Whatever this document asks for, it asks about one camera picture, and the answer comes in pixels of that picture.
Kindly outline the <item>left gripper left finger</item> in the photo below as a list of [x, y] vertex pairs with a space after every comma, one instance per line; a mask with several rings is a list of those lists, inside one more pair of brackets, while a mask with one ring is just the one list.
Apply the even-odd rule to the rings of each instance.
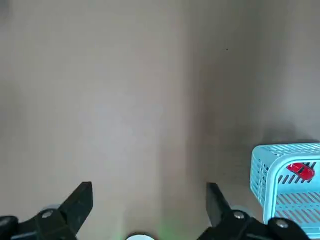
[[78, 187], [57, 208], [46, 208], [24, 222], [13, 215], [0, 217], [2, 240], [76, 240], [93, 208], [90, 181]]

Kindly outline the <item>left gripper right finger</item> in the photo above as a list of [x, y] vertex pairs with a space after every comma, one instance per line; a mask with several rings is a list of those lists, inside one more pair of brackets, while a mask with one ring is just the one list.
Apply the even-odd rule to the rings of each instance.
[[273, 217], [266, 224], [245, 211], [232, 209], [214, 182], [206, 183], [206, 212], [209, 226], [198, 240], [308, 240], [294, 221]]

